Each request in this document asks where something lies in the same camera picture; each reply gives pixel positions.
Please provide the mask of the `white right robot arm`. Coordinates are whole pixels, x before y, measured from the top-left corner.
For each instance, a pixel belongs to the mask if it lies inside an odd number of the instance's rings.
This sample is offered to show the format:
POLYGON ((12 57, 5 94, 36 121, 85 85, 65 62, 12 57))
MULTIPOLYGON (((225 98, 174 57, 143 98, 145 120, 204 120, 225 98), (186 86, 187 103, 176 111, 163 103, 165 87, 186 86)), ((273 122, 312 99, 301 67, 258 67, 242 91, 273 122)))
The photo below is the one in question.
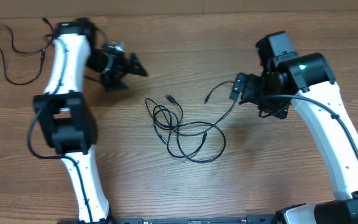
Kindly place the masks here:
POLYGON ((299 55, 284 31, 266 35, 255 48, 262 73, 239 73, 230 99, 255 104, 261 118, 285 119, 293 107, 327 167, 334 200, 249 215, 247 223, 358 223, 358 133, 328 61, 319 53, 299 55))

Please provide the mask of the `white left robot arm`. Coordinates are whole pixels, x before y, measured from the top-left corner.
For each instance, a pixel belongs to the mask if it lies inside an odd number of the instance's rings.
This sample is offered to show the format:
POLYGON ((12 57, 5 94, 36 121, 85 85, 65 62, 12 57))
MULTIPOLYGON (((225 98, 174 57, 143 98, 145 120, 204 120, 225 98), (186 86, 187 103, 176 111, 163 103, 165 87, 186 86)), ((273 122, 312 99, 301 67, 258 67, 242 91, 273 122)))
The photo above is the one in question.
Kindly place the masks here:
POLYGON ((31 154, 66 167, 78 204, 75 223, 115 222, 98 174, 98 127, 83 95, 85 70, 99 73, 106 91, 127 90, 122 82, 127 74, 148 75, 136 54, 125 56, 122 43, 97 49, 98 30, 87 17, 57 24, 53 70, 43 94, 34 96, 35 118, 27 134, 31 154))

